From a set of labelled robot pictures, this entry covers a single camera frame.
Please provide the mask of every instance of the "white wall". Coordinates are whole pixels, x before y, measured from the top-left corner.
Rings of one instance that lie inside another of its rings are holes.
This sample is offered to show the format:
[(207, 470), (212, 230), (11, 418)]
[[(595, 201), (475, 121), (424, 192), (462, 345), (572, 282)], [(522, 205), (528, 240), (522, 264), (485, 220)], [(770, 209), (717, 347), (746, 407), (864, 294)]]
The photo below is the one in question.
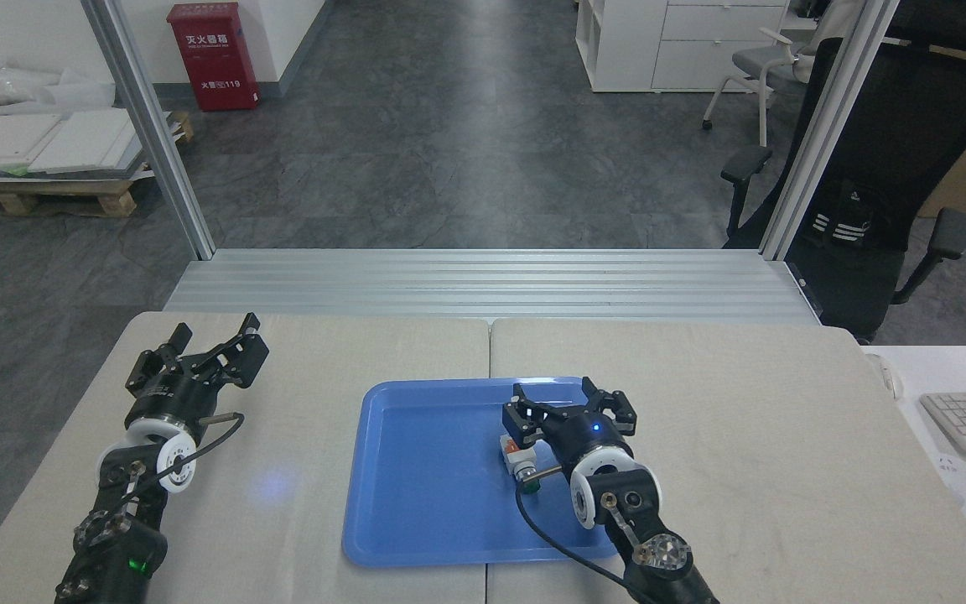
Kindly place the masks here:
[(69, 66), (112, 80), (77, 0), (0, 0), (0, 55), (24, 69), (61, 72)]
[(288, 62), (293, 58), (300, 40), (307, 34), (308, 28), (315, 21), (315, 15), (323, 7), (325, 0), (261, 0), (263, 26), (266, 30), (267, 41), (271, 47), (273, 68), (278, 77), (285, 72)]
[[(239, 0), (259, 81), (278, 81), (325, 0)], [(188, 81), (166, 14), (178, 0), (122, 0), (151, 80)], [(10, 65), (58, 71), (69, 66), (110, 81), (96, 37), (77, 0), (0, 0), (0, 54)]]

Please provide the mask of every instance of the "beige table surface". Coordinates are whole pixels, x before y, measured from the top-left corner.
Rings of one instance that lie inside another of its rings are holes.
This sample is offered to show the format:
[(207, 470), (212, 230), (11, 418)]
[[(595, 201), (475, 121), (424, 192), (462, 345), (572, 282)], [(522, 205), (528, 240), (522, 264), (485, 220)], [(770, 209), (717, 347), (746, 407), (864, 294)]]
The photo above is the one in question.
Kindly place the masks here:
[[(341, 553), (364, 393), (488, 367), (625, 390), (640, 415), (630, 444), (666, 489), (663, 519), (722, 601), (966, 601), (966, 524), (842, 331), (499, 320), (488, 345), (482, 321), (260, 318), (271, 356), (252, 389), (226, 387), (219, 402), (247, 420), (172, 496), (151, 603), (628, 603), (570, 562), (368, 570)], [(96, 457), (122, 436), (137, 354), (178, 320), (192, 352), (241, 319), (151, 313), (126, 329), (0, 528), (0, 601), (53, 600)]]
[[(662, 518), (724, 603), (966, 601), (958, 504), (846, 332), (497, 321), (491, 376), (534, 375), (628, 394)], [(491, 565), (487, 601), (525, 600), (630, 601), (572, 562)]]
[[(195, 333), (188, 352), (206, 349), (242, 318), (147, 313), (131, 322), (0, 528), (0, 603), (54, 600), (72, 529), (95, 500), (96, 459), (123, 435), (132, 404), (123, 384), (138, 353), (181, 320)], [(486, 322), (260, 321), (271, 356), (251, 388), (226, 386), (219, 397), (219, 412), (241, 410), (245, 424), (199, 459), (192, 485), (166, 506), (169, 553), (147, 601), (483, 601), (485, 566), (363, 569), (342, 554), (341, 525), (364, 394), (390, 379), (486, 378)]]

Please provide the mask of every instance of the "red fire extinguisher box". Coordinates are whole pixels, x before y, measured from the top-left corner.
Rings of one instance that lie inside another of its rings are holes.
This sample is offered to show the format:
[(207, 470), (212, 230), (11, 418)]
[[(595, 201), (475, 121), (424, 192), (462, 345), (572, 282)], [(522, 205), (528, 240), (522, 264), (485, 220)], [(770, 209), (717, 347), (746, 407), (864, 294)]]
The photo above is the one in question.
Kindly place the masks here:
[(166, 16), (200, 110), (256, 108), (260, 88), (237, 3), (175, 4)]

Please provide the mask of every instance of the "cabinet drawer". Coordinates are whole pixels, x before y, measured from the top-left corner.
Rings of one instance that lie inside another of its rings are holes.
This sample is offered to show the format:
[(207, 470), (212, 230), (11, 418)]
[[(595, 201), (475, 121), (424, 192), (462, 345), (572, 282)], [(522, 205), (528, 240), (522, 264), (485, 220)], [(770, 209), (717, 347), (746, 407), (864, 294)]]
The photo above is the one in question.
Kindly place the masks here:
[(677, 0), (670, 7), (785, 7), (785, 0)]
[(722, 77), (740, 73), (733, 65), (737, 50), (762, 46), (758, 42), (662, 42), (651, 88), (660, 91), (713, 91)]
[(782, 7), (670, 7), (662, 39), (746, 39), (763, 46), (771, 40), (759, 27), (776, 29), (782, 21)]

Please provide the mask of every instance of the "green led light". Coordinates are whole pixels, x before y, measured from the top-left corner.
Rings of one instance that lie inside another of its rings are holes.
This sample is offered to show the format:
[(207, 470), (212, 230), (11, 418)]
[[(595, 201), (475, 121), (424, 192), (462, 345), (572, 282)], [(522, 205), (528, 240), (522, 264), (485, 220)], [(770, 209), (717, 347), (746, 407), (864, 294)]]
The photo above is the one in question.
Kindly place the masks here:
[(129, 567), (132, 570), (136, 570), (139, 574), (147, 573), (147, 562), (141, 562), (139, 560), (129, 559)]

